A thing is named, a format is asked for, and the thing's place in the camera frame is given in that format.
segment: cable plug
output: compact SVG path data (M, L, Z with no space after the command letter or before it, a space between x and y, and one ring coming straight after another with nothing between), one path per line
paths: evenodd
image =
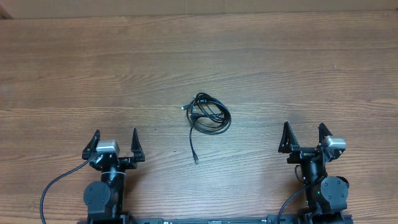
M199 159L198 159L197 154L195 153L192 156L193 156L193 159L195 160L195 163L198 164L199 163Z
M198 118L204 118L206 115L200 113L190 113L189 116L191 116L193 121L196 121Z
M190 107L190 105L182 106L182 107L181 107L181 110L187 110L187 109L189 109L189 107Z

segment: wooden table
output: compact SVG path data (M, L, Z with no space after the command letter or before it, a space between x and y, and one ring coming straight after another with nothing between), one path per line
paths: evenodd
M227 132L193 132L180 107L223 102ZM398 222L398 12L271 13L0 21L0 222L40 223L39 200L81 164L96 129L128 155L137 218L264 217L302 186L277 148L290 121L302 146L317 126L348 148L328 164L351 184L356 223ZM90 167L57 182L48 223L86 217ZM305 206L294 200L286 213Z

